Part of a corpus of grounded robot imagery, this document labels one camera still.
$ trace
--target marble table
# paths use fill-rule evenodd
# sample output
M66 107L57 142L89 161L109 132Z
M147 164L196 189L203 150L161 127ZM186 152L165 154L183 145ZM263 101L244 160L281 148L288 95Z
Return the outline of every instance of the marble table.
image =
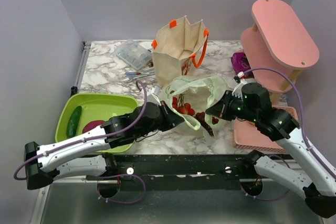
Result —
M80 92L114 93L135 97L139 104L143 103L143 93L139 92L134 82L123 81L126 71L133 71L123 61L113 56L114 49L123 41L95 41L91 48L83 75ZM144 48L151 48L151 41L139 41ZM242 49L239 41L210 41L206 48L206 56L201 67L194 75L218 74L233 89L236 82L230 57ZM155 77L141 79L147 89L156 85ZM213 141L204 138L181 135L168 131L158 132L153 137L134 142L125 154L247 154L251 150L233 147L231 123L226 122L218 137Z

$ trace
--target orange handle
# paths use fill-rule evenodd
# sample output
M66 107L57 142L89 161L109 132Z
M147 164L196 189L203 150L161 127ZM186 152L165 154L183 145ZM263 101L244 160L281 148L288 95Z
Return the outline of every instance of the orange handle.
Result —
M202 51L202 55L201 55L201 58L199 59L200 61L197 63L196 60L195 60L195 57L196 57L196 54L193 54L191 55L191 57L193 58L193 64L196 68L198 68L203 60L204 60L204 56L205 56L205 50L206 50L206 46L208 44L208 38L209 38L209 30L208 29L205 29L204 30L204 33L203 33L204 37L206 36L206 40L204 42L204 46L203 46L203 51Z

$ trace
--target purple package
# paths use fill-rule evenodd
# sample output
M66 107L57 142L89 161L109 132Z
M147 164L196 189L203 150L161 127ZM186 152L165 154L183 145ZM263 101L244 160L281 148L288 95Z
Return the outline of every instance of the purple package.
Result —
M231 57L231 63L236 74L251 69L247 61L246 55L243 52L235 52ZM253 74L249 73L247 77L252 77Z

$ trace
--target green plastic bin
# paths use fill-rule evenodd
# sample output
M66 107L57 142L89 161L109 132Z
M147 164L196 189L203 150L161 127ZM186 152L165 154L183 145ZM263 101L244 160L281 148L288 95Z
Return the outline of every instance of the green plastic bin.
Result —
M107 121L113 116L131 113L138 106L133 97L117 94L80 93L75 94L68 100L58 120L55 141L61 142L67 139L66 130L71 114L77 106L82 106L77 134L91 121ZM121 153L127 151L132 144L119 146L104 152Z

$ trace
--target cable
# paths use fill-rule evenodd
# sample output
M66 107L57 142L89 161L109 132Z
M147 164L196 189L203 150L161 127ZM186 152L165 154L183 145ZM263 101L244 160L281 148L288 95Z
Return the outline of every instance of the cable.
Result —
M143 197L146 194L146 184L142 180L142 178L140 178L139 176L137 176L135 174L120 174L120 175L114 175L114 176L108 176L108 177L96 176L96 178L106 178L107 179L107 178L120 178L120 177L127 177L127 176L130 176L130 177L138 179L141 182L141 184L142 184L142 188L143 188L142 195L138 199L133 200L133 201L119 201L119 200L114 200L114 199L110 199L110 198L104 198L100 194L100 188L99 188L99 186L97 186L97 193L99 195L98 199L104 199L106 201L106 203L107 203L107 201L110 201L110 202L114 202L114 203L118 203L118 204L125 204L125 205L134 204L134 203L137 203L140 200L142 200Z
M109 134L105 134L105 135L100 135L100 136L92 136L92 137L86 137L84 139L80 139L80 140L77 140L77 141L74 141L74 142L71 142L71 143L68 143L68 144L65 144L65 145L62 145L62 146L59 146L59 147L56 147L54 149L51 149L49 151L45 151L44 153L41 153L41 154L38 154L34 157L31 157L29 159L27 159L26 161L24 161L14 172L14 179L15 180L26 180L27 178L26 177L18 177L17 174L18 172L23 168L25 167L27 164L29 164L31 161L34 161L42 156L47 156L49 155L50 153L53 153L53 152L56 152L56 151L59 151L61 149L64 149L64 148L67 148L69 146L73 146L75 144L79 144L79 143L82 143L83 140L84 141L89 141L89 140L95 140L95 139L98 139L98 138L103 138L103 137L109 137L109 136L115 136L115 135L119 135L120 133L123 133L127 130L129 130L131 127L133 127L139 120L140 118L142 117L143 113L145 112L145 109L146 109L146 105L147 105L147 91L146 91L146 88L145 88L145 85L141 82L141 81L136 81L136 87L141 91L141 87L143 89L143 95L144 95L144 102L143 102L143 106L142 106L142 109L138 115L138 117L130 124L128 125L127 127L123 128L122 130L119 130L119 131L116 131L116 132L112 132L112 133L109 133Z
M279 75L281 75L282 77L284 77L289 84L293 87L296 96L298 97L299 100L299 106L300 106L300 117L301 117L301 128L302 128L302 137L303 137L303 141L307 147L307 150L311 152L311 154L316 158L316 160L320 163L320 165L334 178L336 179L336 174L323 162L323 160L319 157L319 155L314 151L314 149L312 148L312 146L309 144L308 142L308 138L306 135L306 124L305 124L305 117L303 114L303 104L302 104L302 98L301 95L299 93L299 90L297 89L297 87L295 87L294 83L287 77L285 76L283 73L281 73L280 71L276 70L276 69L272 69L272 68L253 68L253 69L249 69L247 71L244 72L244 75L255 71L255 70L269 70L272 72L275 72Z
M145 136L144 138L142 139L139 139L139 140L135 140L137 143L140 143L142 140L146 139L147 137L151 137L151 136L154 136L156 135L157 133L159 132L159 130L157 130L155 133L153 133L152 135L149 135L149 136Z
M285 163L285 165L287 165L288 168L290 168L290 167L289 167L289 164L288 164L282 157L280 157L280 156L278 156L278 155L275 155L275 154L274 154L274 155L269 155L268 157L277 157L278 159L282 160L282 161ZM287 190L283 195L281 195L281 196L279 196L279 197L266 199L266 198L259 198L259 197L257 197L257 196L252 196L252 195L248 194L248 193L244 190L244 188L242 187L242 185L240 186L240 188L241 188L241 190L244 192L244 194L245 194L247 197L250 197L250 198L253 198L253 199L257 199L257 200L262 200L262 201L275 201L275 200L283 199L283 198L285 198L285 197L288 195L288 193L289 193L289 191L290 191L290 190Z

